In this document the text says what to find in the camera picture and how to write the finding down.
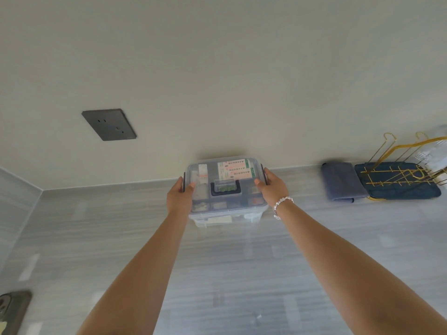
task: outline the person's left hand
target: person's left hand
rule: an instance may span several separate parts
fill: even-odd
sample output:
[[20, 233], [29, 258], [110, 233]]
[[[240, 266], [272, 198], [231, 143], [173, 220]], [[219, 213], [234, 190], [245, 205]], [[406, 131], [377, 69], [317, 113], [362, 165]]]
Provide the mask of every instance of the person's left hand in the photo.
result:
[[185, 192], [182, 191], [183, 178], [180, 176], [168, 192], [166, 196], [166, 206], [168, 208], [168, 214], [170, 213], [181, 213], [189, 214], [191, 207], [193, 205], [193, 192], [195, 187], [195, 182], [192, 182], [186, 187]]

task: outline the gray striped surface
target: gray striped surface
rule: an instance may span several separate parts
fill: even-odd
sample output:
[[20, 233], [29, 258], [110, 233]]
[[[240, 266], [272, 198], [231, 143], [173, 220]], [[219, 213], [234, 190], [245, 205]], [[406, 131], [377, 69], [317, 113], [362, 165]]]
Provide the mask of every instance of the gray striped surface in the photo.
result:
[[[278, 170], [295, 202], [447, 316], [446, 193], [428, 201], [326, 199], [318, 167]], [[21, 335], [74, 334], [166, 214], [173, 181], [45, 191], [0, 276], [34, 293]], [[29, 280], [18, 281], [40, 254]], [[272, 211], [260, 223], [189, 222], [156, 334], [350, 334]]]
[[41, 193], [0, 168], [0, 271]]

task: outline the plastic storage box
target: plastic storage box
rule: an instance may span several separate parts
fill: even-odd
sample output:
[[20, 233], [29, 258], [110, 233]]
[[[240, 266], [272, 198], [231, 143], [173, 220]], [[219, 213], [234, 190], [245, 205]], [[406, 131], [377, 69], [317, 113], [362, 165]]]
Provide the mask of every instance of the plastic storage box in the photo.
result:
[[188, 166], [184, 186], [195, 182], [190, 218], [198, 227], [258, 222], [268, 208], [254, 179], [265, 182], [262, 164], [252, 157], [224, 157]]

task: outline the blue gray towel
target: blue gray towel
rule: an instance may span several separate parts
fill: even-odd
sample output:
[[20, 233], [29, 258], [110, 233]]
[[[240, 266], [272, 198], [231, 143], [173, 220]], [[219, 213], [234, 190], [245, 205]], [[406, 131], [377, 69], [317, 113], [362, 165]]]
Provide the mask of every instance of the blue gray towel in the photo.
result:
[[362, 186], [354, 166], [349, 162], [323, 163], [321, 174], [330, 200], [354, 202], [356, 198], [368, 196], [368, 191]]

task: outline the hand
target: hand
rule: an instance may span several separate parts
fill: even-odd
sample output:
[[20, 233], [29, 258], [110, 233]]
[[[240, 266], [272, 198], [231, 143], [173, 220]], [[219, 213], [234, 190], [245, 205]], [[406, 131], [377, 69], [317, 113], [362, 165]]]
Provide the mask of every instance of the hand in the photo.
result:
[[284, 184], [284, 181], [273, 174], [267, 168], [264, 169], [265, 175], [267, 175], [267, 184], [260, 181], [259, 179], [254, 180], [254, 184], [261, 191], [262, 196], [270, 207], [274, 205], [283, 197], [289, 196], [289, 191]]
[[168, 214], [189, 214], [191, 211], [195, 182], [192, 182], [189, 186], [187, 186], [185, 188], [185, 192], [182, 191], [182, 184], [183, 178], [180, 176], [166, 196], [166, 207], [168, 208]]

